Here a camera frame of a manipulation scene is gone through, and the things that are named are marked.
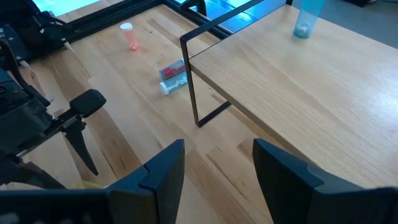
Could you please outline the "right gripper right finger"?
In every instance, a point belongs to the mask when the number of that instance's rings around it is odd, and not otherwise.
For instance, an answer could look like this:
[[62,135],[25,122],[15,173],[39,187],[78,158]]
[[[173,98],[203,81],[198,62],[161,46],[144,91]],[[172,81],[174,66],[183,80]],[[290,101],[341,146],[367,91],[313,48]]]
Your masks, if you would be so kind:
[[397,188],[365,189],[263,140],[252,158],[274,223],[397,224]]

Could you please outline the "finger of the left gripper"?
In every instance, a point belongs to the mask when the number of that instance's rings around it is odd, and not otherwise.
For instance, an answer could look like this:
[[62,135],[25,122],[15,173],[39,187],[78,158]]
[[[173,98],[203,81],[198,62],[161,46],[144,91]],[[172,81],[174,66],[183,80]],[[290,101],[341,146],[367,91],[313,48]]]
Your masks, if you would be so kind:
[[33,162],[25,163],[15,157],[2,157],[1,185],[12,182],[33,185],[41,189],[65,189],[64,185]]
[[97,168],[93,162],[90,153],[85,144],[82,131],[85,129],[86,123],[73,123],[63,129],[65,137],[74,148],[75,152],[82,159],[87,168],[94,174],[98,175]]

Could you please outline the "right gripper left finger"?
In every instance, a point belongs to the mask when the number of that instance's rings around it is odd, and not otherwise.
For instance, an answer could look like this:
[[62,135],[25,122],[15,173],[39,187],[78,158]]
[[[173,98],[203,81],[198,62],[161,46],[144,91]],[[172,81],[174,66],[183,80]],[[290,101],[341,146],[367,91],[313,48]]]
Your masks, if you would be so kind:
[[1,223],[175,223],[185,170],[177,139],[105,189],[1,192]]

